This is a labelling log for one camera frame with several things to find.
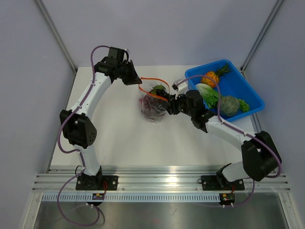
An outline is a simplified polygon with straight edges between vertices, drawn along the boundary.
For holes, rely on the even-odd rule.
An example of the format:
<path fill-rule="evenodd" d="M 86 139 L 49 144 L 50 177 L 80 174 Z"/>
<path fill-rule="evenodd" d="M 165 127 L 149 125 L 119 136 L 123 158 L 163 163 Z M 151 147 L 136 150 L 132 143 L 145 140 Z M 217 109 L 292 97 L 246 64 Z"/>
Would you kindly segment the green cantaloupe melon toy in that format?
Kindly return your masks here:
<path fill-rule="evenodd" d="M 235 116 L 240 109 L 239 100 L 233 96 L 222 96 L 220 102 L 220 115 L 222 116 Z"/>

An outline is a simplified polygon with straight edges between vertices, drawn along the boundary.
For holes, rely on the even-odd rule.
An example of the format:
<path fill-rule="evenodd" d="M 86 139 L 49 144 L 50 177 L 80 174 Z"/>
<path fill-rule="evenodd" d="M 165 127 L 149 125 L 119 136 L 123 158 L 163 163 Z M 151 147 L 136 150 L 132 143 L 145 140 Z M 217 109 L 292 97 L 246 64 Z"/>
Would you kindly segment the dark purple grape bunch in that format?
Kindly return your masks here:
<path fill-rule="evenodd" d="M 152 123 L 160 122 L 166 115 L 166 110 L 161 104 L 161 100 L 150 95 L 139 98 L 141 114 Z"/>

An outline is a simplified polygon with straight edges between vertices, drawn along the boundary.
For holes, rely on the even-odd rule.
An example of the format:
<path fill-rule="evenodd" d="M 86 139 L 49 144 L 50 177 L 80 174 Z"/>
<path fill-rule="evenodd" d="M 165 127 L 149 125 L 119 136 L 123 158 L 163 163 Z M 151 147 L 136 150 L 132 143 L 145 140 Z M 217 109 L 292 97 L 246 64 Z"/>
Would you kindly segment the clear zip bag orange zipper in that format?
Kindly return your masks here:
<path fill-rule="evenodd" d="M 167 111 L 162 106 L 162 102 L 165 102 L 165 100 L 157 95 L 157 89 L 170 93 L 170 87 L 163 79 L 147 77 L 141 77 L 140 79 L 142 81 L 138 85 L 140 113 L 147 121 L 153 124 L 159 123 L 165 117 Z"/>

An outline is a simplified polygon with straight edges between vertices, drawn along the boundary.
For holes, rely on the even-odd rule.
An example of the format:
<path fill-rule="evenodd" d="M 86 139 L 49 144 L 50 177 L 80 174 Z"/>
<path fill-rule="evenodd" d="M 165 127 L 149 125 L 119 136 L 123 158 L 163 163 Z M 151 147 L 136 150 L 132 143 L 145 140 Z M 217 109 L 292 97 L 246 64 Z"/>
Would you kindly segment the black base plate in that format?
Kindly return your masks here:
<path fill-rule="evenodd" d="M 88 191 L 88 190 L 106 190 L 116 191 L 118 186 L 118 176 L 87 176 L 80 175 L 77 178 L 76 190 Z"/>
<path fill-rule="evenodd" d="M 197 179 L 197 183 L 202 185 L 204 191 L 243 191 L 245 190 L 242 179 L 229 182 L 217 175 L 203 175 Z"/>

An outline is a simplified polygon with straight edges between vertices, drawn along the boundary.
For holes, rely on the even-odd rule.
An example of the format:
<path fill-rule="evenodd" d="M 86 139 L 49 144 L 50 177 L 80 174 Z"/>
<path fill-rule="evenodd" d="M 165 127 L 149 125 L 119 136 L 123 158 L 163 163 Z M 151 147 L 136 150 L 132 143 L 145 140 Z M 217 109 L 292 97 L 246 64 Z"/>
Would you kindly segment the orange toy pineapple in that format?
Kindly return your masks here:
<path fill-rule="evenodd" d="M 215 88 L 216 85 L 220 82 L 220 78 L 225 76 L 227 73 L 230 73 L 231 69 L 229 64 L 226 63 L 223 67 L 218 68 L 216 71 L 209 71 L 205 74 L 205 77 L 201 78 L 201 83 Z"/>

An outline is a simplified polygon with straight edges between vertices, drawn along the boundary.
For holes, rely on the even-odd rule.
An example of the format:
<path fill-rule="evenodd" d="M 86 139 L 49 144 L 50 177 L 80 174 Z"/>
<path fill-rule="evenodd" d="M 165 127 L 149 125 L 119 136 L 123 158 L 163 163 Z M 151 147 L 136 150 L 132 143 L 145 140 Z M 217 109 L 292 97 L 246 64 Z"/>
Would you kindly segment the aluminium rail frame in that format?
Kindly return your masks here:
<path fill-rule="evenodd" d="M 213 175 L 215 166 L 152 166 L 115 167 L 103 166 L 104 175 L 118 176 L 118 193 L 202 193 L 197 180 L 203 175 Z M 73 192 L 76 180 L 73 166 L 51 166 L 47 173 L 38 174 L 33 192 L 55 192 L 66 184 L 65 191 Z"/>

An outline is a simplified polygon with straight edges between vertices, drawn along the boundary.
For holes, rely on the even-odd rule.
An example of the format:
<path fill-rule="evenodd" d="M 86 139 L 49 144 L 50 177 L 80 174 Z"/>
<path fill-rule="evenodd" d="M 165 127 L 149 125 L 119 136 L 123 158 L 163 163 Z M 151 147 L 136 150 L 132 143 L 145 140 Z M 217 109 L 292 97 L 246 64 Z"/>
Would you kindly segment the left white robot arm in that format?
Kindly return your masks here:
<path fill-rule="evenodd" d="M 70 154 L 76 152 L 81 171 L 76 174 L 76 190 L 115 191 L 118 176 L 104 175 L 97 160 L 94 142 L 97 129 L 92 123 L 95 108 L 111 84 L 120 79 L 125 85 L 141 84 L 132 60 L 125 49 L 106 47 L 108 55 L 97 63 L 91 63 L 92 78 L 85 91 L 69 110 L 60 113 L 60 130 L 57 137 L 59 149 Z"/>

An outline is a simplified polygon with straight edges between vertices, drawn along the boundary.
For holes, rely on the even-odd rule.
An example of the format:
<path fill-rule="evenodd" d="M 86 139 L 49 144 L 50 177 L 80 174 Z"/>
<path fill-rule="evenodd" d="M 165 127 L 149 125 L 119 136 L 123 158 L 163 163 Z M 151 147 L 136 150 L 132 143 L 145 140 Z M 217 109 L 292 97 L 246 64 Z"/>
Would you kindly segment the small green grape bunch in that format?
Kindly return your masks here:
<path fill-rule="evenodd" d="M 238 101 L 239 101 L 239 104 L 240 104 L 240 110 L 243 113 L 246 113 L 250 110 L 250 105 L 248 103 L 246 103 L 245 100 L 238 99 Z"/>

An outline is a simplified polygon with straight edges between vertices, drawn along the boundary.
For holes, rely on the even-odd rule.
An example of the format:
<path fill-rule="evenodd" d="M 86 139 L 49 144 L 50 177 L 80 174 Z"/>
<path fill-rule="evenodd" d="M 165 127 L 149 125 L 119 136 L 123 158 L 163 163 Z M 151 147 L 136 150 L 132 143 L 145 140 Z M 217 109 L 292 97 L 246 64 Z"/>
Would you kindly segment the blue black grape bunch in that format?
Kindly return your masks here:
<path fill-rule="evenodd" d="M 149 91 L 150 94 L 161 96 L 163 93 L 166 93 L 167 89 L 162 84 L 158 84 L 151 88 Z"/>

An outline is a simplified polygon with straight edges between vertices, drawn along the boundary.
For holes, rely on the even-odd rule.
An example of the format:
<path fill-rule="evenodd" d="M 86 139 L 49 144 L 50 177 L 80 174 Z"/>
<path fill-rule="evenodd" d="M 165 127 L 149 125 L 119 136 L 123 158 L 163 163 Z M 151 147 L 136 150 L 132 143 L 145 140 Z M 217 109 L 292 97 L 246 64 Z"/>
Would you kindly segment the green cabbage toy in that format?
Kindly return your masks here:
<path fill-rule="evenodd" d="M 203 100 L 209 109 L 214 109 L 217 107 L 220 94 L 216 90 L 204 83 L 198 83 L 196 85 L 196 89 L 203 97 Z"/>

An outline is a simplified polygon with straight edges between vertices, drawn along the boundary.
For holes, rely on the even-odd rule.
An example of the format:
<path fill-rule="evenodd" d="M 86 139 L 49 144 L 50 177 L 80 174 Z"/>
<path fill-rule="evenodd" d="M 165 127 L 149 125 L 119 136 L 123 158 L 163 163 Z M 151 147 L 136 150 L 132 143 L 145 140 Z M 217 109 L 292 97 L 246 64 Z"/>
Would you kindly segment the blue plastic bin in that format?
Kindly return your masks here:
<path fill-rule="evenodd" d="M 230 62 L 229 60 L 222 59 L 201 66 L 193 67 L 186 70 L 185 77 L 190 78 L 192 76 L 204 75 L 209 71 L 216 71 L 228 64 L 230 73 L 220 77 L 220 82 L 218 84 L 222 96 L 232 96 L 237 99 L 244 100 L 249 104 L 249 111 L 242 112 L 239 111 L 235 116 L 226 117 L 222 116 L 223 119 L 228 122 L 240 119 L 242 117 L 251 115 L 253 113 L 259 112 L 264 109 L 264 102 L 261 97 L 256 93 L 256 91 L 251 87 L 251 85 L 244 79 L 239 70 Z"/>

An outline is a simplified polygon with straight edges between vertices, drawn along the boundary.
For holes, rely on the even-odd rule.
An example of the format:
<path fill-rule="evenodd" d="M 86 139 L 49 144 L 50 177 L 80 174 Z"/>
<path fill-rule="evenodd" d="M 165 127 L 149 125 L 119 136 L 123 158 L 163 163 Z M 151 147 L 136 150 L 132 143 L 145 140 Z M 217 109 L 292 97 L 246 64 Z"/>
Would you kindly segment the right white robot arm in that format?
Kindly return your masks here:
<path fill-rule="evenodd" d="M 179 113 L 191 118 L 193 125 L 205 133 L 215 135 L 240 150 L 242 160 L 220 168 L 215 175 L 218 187 L 229 188 L 235 181 L 250 178 L 261 181 L 280 170 L 282 160 L 271 136 L 266 131 L 248 133 L 208 110 L 197 90 L 178 96 L 164 93 L 165 109 L 171 115 Z"/>

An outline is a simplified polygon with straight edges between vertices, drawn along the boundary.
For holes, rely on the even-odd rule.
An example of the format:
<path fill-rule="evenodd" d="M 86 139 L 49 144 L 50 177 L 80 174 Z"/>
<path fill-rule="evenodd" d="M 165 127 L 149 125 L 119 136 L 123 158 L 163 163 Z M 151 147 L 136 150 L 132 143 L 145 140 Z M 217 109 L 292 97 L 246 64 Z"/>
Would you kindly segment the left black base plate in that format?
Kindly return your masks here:
<path fill-rule="evenodd" d="M 80 175 L 77 178 L 76 190 L 88 191 L 88 190 L 106 190 L 116 191 L 118 186 L 118 176 L 87 176 Z"/>

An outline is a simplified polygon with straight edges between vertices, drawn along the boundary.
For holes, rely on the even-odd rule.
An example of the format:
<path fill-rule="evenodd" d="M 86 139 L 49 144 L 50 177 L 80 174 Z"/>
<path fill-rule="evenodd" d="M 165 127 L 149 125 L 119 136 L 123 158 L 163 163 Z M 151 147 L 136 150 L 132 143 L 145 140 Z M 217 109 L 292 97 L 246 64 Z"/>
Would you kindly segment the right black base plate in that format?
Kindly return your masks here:
<path fill-rule="evenodd" d="M 202 185 L 204 191 L 243 191 L 245 190 L 242 179 L 229 182 L 217 175 L 203 175 L 197 179 L 197 183 Z"/>

